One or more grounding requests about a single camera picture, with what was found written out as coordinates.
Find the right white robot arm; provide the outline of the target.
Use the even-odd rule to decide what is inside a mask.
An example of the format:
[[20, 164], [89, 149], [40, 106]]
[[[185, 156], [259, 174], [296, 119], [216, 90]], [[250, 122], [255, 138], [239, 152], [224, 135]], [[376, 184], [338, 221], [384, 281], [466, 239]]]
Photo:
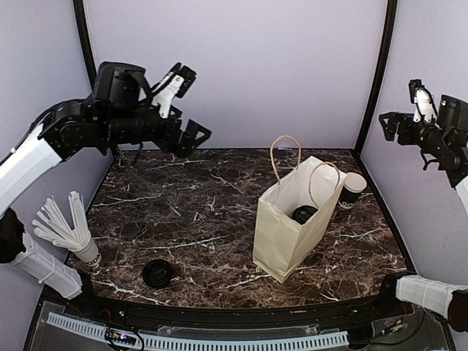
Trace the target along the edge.
[[[452, 126], [440, 128], [433, 122], [413, 121], [410, 113], [389, 112], [379, 116], [385, 139], [402, 146], [419, 146], [423, 168], [437, 163], [446, 172], [462, 205], [467, 207], [467, 132]], [[388, 288], [377, 296], [373, 310], [380, 317], [389, 317], [401, 302], [415, 304], [444, 317], [458, 332], [467, 331], [467, 286], [427, 279], [417, 274], [387, 276]]]

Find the cream paper bag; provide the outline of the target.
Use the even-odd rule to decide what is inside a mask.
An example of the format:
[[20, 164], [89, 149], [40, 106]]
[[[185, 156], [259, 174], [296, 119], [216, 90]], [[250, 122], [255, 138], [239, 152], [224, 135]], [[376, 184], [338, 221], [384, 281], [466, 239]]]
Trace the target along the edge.
[[258, 199], [254, 232], [253, 263], [283, 283], [322, 240], [338, 203], [347, 174], [332, 162], [314, 156], [301, 160], [280, 177], [273, 150], [270, 159], [276, 183]]

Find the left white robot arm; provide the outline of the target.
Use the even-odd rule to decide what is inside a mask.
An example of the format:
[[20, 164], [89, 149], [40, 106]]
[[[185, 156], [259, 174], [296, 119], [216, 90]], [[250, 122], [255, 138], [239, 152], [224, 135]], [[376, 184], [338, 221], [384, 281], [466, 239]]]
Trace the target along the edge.
[[181, 111], [175, 107], [170, 107], [167, 117], [154, 106], [104, 107], [84, 99], [50, 107], [1, 162], [1, 262], [74, 300], [75, 308], [88, 319], [98, 318], [103, 303], [93, 295], [91, 281], [43, 249], [25, 231], [11, 205], [37, 179], [83, 148], [106, 154], [122, 144], [152, 142], [161, 151], [187, 158], [210, 136], [211, 130], [193, 120], [181, 129]]

